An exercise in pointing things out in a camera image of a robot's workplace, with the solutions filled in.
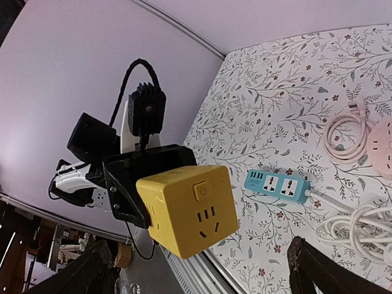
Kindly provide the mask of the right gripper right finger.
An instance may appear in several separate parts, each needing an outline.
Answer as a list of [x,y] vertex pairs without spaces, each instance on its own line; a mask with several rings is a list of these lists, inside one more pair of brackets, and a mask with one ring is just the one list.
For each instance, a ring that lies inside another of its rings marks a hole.
[[341,267],[304,238],[293,238],[287,251],[292,293],[389,293],[355,273]]

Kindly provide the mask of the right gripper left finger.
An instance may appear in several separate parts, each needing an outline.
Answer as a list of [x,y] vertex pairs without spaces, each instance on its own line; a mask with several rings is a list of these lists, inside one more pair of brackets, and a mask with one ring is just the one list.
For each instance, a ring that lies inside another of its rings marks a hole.
[[114,293],[118,277],[110,248],[105,240],[100,240],[70,265],[25,293]]

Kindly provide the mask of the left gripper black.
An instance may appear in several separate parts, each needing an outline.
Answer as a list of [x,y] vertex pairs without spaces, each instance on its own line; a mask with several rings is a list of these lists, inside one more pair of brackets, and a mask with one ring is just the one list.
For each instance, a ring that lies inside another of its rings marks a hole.
[[177,144],[105,158],[103,168],[113,216],[139,228],[148,228],[150,216],[137,192],[136,182],[147,176],[195,164],[194,152]]

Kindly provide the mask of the yellow cube socket adapter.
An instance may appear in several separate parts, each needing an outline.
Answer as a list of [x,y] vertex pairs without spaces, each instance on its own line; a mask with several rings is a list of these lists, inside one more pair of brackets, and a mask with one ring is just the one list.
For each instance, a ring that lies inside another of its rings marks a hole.
[[181,259],[190,258],[238,229],[228,168],[185,166],[139,179],[136,188],[152,239]]

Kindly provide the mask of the teal power strip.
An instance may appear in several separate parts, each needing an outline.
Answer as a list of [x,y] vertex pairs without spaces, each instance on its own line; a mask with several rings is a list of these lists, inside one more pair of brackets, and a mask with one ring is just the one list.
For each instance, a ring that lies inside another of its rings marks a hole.
[[251,170],[246,176],[244,187],[253,192],[302,205],[307,200],[305,190],[309,190],[311,184],[297,176]]

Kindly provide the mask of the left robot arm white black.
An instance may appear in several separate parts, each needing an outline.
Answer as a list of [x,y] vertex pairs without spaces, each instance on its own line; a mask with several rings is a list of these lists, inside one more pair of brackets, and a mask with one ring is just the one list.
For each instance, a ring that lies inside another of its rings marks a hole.
[[49,191],[75,206],[93,203],[96,189],[106,189],[115,219],[140,228],[151,225],[150,213],[137,192],[136,182],[147,176],[195,165],[191,149],[177,144],[148,148],[151,135],[162,128],[162,118],[124,119],[125,134],[138,137],[133,151],[121,152],[123,136],[114,128],[83,113],[68,141],[68,149],[80,159],[71,165],[60,160]]

